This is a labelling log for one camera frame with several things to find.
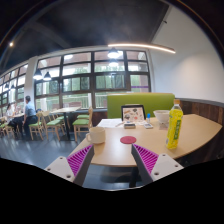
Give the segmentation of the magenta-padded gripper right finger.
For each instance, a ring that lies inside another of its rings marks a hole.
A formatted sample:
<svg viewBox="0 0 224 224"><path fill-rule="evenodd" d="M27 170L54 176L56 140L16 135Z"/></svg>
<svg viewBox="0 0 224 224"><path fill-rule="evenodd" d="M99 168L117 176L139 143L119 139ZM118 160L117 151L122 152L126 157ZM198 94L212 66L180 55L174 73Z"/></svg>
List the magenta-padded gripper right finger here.
<svg viewBox="0 0 224 224"><path fill-rule="evenodd" d="M156 154L137 144L132 145L131 153L144 185L183 169L183 166L168 154Z"/></svg>

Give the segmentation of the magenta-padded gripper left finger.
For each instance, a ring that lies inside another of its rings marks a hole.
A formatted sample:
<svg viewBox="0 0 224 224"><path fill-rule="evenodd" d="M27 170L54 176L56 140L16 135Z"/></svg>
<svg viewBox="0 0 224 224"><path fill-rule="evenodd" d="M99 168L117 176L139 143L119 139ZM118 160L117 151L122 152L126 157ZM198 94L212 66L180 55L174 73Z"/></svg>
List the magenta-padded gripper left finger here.
<svg viewBox="0 0 224 224"><path fill-rule="evenodd" d="M82 186L94 156L94 146L88 145L68 157L59 156L45 170Z"/></svg>

